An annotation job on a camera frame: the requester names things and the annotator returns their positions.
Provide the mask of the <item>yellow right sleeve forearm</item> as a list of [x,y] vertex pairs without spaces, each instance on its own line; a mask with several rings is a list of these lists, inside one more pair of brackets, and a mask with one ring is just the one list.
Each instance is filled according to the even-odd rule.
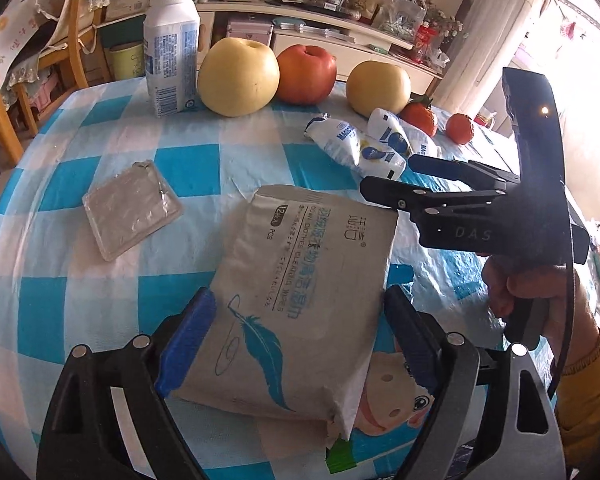
[[600,449],[600,333],[595,347],[562,373],[556,418],[566,464],[581,469]]

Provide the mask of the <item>person's right hand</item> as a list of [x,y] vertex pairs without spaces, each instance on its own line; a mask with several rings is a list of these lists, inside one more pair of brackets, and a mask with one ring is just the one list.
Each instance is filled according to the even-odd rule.
[[550,300],[550,313],[542,334],[550,344],[554,356],[559,356],[564,336],[567,299],[574,295],[573,329],[566,366],[576,364],[588,356],[597,346],[600,331],[594,320],[588,298],[574,277],[573,288],[567,289],[568,274],[559,266],[540,266],[537,269],[507,274],[496,261],[489,257],[482,270],[486,283],[489,307],[498,318],[507,318],[515,307],[515,299],[542,298]]

